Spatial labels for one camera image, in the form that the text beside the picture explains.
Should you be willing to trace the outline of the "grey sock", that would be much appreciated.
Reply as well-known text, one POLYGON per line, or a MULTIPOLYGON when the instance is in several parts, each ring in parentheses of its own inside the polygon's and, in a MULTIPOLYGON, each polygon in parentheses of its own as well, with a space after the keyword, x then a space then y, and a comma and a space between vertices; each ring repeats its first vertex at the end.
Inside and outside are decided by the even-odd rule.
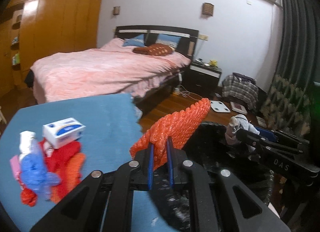
POLYGON ((260 131, 258 131, 253 124, 249 123, 245 115, 238 114, 236 116, 232 116, 225 132, 226 142, 229 146, 240 143, 236 138, 236 132, 240 129, 247 130, 257 135, 260 134, 260 131))

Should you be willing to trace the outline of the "red cloth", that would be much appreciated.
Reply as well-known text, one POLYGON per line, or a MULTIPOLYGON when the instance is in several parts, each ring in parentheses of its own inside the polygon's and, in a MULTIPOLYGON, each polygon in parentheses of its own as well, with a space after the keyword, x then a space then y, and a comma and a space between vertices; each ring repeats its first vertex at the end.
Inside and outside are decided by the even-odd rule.
MULTIPOLYGON (((71 157, 77 153, 81 153, 81 143, 78 141, 73 141, 59 149, 54 149, 46 140, 38 143, 43 151, 44 162, 48 170, 56 173, 60 178, 63 178, 65 165, 71 157)), ((30 207, 35 206, 37 198, 40 196, 28 189, 21 180, 19 183, 22 187, 20 194, 21 202, 30 207)))

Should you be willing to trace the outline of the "blue plastic bag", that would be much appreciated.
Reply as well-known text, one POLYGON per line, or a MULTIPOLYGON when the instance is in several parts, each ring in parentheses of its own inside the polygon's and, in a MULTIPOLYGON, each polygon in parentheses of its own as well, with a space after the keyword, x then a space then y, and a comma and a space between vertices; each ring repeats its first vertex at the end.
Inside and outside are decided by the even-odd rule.
POLYGON ((37 140, 31 142, 30 153, 21 159, 20 165, 20 178, 26 187, 45 200, 50 200, 52 186, 59 185, 61 178, 48 170, 37 140))

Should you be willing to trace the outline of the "orange bubble wrap sheet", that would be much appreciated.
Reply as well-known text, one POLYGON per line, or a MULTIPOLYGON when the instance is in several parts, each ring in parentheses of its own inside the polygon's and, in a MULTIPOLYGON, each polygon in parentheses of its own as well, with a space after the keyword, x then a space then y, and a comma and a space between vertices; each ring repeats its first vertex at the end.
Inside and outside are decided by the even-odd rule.
POLYGON ((167 163, 167 139, 171 137, 175 149, 181 150, 192 134, 205 119, 210 110, 210 100, 203 98, 190 107, 167 114, 148 129, 130 148, 131 157, 138 151, 147 149, 149 143, 154 145, 153 168, 167 163))

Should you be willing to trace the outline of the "white blue cardboard box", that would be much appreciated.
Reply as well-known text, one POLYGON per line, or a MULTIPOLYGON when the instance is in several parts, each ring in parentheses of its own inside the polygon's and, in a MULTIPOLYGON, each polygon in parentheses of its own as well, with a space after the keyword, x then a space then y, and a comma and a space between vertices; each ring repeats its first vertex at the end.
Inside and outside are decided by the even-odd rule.
POLYGON ((85 128, 85 125, 70 117, 43 125, 42 135, 54 149, 59 149, 78 140, 85 128))

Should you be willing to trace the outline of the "pink small packet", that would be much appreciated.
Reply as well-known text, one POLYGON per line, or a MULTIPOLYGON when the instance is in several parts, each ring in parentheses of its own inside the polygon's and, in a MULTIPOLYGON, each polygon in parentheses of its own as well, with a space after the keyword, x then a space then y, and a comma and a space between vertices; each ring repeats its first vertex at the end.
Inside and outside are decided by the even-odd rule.
POLYGON ((20 181, 21 165, 18 155, 15 155, 10 159, 10 166, 14 179, 20 181))

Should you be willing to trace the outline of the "white tissue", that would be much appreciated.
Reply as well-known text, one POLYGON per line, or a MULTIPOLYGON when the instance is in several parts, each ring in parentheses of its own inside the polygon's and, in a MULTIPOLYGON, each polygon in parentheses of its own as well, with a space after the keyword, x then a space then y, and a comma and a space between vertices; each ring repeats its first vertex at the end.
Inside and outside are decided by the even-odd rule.
POLYGON ((36 138, 36 133, 32 131, 22 131, 20 133, 20 155, 19 155, 19 161, 21 162, 22 159, 31 153, 31 146, 33 140, 36 138))

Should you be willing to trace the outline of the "black lined trash bin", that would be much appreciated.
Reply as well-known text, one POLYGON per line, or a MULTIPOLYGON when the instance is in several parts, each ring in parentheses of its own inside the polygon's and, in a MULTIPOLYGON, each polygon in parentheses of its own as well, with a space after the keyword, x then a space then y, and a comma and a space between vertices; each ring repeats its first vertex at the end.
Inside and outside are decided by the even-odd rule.
MULTIPOLYGON (((183 149, 206 172, 215 210, 205 213, 216 219, 216 231, 258 231, 253 218, 262 217, 270 203, 273 172, 243 142, 227 144, 226 131, 224 125, 203 122, 183 149)), ((171 188, 165 171, 166 166, 156 170, 150 198, 169 226, 193 231, 197 214, 191 191, 171 188)))

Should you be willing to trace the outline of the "white bathroom scale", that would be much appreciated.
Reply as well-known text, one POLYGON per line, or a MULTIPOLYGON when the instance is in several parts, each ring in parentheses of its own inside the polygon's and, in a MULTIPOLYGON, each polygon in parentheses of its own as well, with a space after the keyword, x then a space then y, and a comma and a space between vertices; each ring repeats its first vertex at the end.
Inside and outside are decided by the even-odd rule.
POLYGON ((221 101, 211 101, 211 108, 218 113, 230 113, 229 108, 221 101))

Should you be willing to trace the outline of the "black white nightstand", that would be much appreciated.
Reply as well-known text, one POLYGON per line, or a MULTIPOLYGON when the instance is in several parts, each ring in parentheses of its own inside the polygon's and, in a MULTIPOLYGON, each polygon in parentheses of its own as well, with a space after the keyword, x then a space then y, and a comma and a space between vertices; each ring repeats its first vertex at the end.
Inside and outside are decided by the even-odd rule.
POLYGON ((190 92, 213 99, 222 70, 199 62, 192 62, 184 72, 182 85, 190 92))

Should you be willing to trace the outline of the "yellow plush toy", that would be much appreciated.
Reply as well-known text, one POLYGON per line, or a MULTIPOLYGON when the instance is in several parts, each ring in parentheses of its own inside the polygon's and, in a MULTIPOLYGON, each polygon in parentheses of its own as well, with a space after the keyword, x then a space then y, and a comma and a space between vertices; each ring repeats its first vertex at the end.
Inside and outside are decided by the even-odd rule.
POLYGON ((210 60, 210 61, 209 61, 209 65, 210 65, 211 67, 217 68, 217 67, 218 67, 218 66, 217 66, 217 60, 210 60))

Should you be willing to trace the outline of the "right blue pillow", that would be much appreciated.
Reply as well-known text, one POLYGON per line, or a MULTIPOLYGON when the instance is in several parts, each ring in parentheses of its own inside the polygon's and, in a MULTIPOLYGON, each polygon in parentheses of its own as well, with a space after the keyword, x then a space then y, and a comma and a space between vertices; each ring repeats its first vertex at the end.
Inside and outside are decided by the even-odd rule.
POLYGON ((173 36, 173 35, 166 35, 166 34, 159 34, 157 36, 156 43, 157 44, 163 44, 166 46, 169 46, 171 48, 176 49, 181 37, 180 36, 173 36))

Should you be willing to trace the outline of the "blue pillow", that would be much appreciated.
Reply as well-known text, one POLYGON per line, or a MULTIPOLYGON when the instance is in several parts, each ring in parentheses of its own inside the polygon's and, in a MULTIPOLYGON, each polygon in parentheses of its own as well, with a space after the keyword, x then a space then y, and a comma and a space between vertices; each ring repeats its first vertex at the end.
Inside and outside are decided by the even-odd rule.
POLYGON ((123 42, 123 47, 134 46, 134 47, 145 47, 144 34, 135 36, 133 38, 127 38, 123 42))
POLYGON ((166 46, 169 46, 171 48, 176 49, 181 37, 180 36, 173 36, 173 35, 166 35, 166 34, 159 34, 157 36, 156 43, 157 44, 163 44, 166 46))

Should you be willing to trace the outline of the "left blue pillow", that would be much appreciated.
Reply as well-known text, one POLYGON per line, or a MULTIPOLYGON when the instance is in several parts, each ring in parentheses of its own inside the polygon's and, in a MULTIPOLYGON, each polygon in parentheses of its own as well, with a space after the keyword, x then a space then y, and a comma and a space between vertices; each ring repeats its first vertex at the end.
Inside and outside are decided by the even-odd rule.
POLYGON ((135 36, 133 38, 127 38, 123 42, 123 47, 134 46, 134 47, 145 47, 144 34, 135 36))

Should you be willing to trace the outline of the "wooden wall lamp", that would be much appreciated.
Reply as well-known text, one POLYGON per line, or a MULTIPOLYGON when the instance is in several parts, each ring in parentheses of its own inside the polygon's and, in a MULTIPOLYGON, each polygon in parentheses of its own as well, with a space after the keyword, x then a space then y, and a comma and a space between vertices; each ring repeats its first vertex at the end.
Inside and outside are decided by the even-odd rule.
POLYGON ((113 16, 118 16, 120 14, 120 7, 113 7, 113 16))
POLYGON ((214 13, 214 5, 212 3, 203 3, 201 15, 204 17, 212 17, 214 13))

